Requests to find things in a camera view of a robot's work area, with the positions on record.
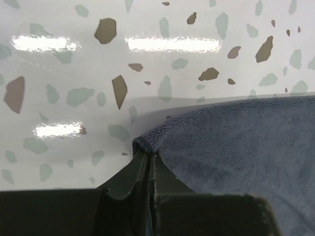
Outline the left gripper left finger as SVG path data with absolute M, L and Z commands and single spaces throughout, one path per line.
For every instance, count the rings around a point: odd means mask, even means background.
M 149 158 L 131 162 L 94 189 L 2 191 L 3 236 L 144 236 Z

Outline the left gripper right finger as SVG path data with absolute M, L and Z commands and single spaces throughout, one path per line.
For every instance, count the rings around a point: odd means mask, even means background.
M 198 194 L 156 154 L 151 158 L 150 211 L 155 236 L 279 236 L 270 204 L 247 194 Z

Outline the dark grey towel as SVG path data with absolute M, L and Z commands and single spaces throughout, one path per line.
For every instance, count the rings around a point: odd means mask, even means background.
M 210 105 L 135 138 L 196 192 L 250 193 L 272 205 L 284 236 L 315 233 L 315 98 Z

